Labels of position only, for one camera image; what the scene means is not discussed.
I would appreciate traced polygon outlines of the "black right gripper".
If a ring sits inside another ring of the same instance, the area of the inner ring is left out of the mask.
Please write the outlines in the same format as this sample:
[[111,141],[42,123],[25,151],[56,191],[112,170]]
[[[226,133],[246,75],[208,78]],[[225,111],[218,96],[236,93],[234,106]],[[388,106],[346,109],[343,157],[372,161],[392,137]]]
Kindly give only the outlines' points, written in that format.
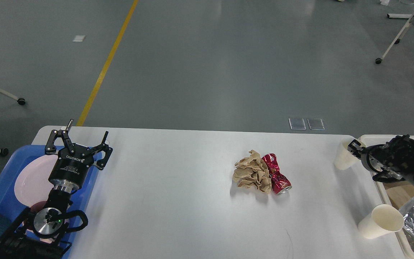
[[363,146],[360,140],[352,140],[348,143],[347,151],[357,159],[360,159],[362,165],[373,175],[390,175],[390,172],[374,156],[379,150],[387,144],[378,144],[372,146]]

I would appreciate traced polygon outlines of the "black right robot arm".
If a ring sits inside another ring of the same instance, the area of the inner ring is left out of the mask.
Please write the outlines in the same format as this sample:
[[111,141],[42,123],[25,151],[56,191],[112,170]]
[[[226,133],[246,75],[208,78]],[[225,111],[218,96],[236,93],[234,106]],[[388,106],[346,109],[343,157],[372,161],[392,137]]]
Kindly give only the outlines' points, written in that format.
[[361,146],[360,141],[352,140],[347,151],[371,172],[373,181],[406,181],[414,186],[414,139],[409,135],[398,135],[384,144],[372,146]]

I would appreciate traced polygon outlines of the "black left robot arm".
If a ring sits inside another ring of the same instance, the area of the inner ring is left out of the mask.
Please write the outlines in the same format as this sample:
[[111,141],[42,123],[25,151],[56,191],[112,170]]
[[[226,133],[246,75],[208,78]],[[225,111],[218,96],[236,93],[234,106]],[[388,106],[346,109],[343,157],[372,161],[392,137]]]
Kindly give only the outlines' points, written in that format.
[[23,208],[0,235],[0,259],[60,259],[72,246],[71,235],[88,225],[84,209],[96,181],[90,174],[105,168],[113,149],[106,142],[108,131],[97,146],[72,142],[72,122],[51,131],[44,148],[46,157],[55,159],[44,177],[51,190],[40,209]]

